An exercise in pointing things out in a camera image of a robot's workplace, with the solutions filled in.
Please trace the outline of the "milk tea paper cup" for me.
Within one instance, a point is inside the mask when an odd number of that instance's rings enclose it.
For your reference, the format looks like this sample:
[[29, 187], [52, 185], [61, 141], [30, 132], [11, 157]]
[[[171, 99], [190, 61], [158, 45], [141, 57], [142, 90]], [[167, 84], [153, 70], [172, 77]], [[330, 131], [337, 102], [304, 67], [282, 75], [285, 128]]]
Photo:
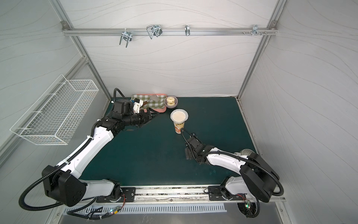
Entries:
[[173, 124], [174, 124], [174, 128], [175, 128], [175, 132], [177, 134], [181, 134], [181, 129], [184, 128], [185, 122], [182, 122], [182, 123], [173, 122]]

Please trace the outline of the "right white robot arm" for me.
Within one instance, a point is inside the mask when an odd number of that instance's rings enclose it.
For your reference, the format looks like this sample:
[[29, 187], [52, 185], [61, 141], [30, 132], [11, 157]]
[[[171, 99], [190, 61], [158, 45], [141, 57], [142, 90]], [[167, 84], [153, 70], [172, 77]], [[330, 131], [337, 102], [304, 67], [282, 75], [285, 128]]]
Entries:
[[245, 154], [229, 153], [214, 146], [203, 144], [194, 134], [185, 139], [185, 153], [188, 160], [198, 164], [219, 166], [237, 173], [228, 176], [220, 184], [217, 196], [232, 200], [235, 196], [250, 194], [261, 202], [268, 203], [272, 196], [284, 194], [278, 174], [255, 152]]

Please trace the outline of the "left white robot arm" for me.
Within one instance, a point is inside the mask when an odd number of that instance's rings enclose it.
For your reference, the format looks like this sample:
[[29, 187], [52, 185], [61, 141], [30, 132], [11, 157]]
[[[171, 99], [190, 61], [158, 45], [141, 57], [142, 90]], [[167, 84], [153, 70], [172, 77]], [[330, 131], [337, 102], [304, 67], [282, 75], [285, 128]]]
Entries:
[[140, 127], [158, 114], [151, 108], [129, 114], [110, 112], [96, 122], [91, 134], [73, 153], [55, 167], [48, 165], [43, 170], [45, 195], [68, 207], [94, 197], [103, 198], [106, 202], [119, 201], [122, 190], [117, 181], [84, 181], [80, 176], [100, 150], [126, 126]]

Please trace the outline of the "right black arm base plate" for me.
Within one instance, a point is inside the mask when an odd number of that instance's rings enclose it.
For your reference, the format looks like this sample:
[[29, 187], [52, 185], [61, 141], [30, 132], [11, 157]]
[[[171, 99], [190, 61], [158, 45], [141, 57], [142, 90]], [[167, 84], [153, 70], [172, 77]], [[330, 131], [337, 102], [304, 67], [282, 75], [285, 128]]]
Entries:
[[244, 201], [246, 199], [245, 194], [233, 195], [221, 186], [208, 186], [204, 193], [208, 194], [210, 201]]

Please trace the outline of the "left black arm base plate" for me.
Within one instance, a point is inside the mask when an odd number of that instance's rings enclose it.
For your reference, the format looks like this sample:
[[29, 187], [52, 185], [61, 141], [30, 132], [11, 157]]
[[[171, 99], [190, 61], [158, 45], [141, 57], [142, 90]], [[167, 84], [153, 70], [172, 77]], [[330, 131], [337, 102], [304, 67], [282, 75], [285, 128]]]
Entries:
[[133, 202], [136, 193], [134, 187], [115, 187], [110, 195], [99, 196], [96, 199], [97, 203], [122, 203]]

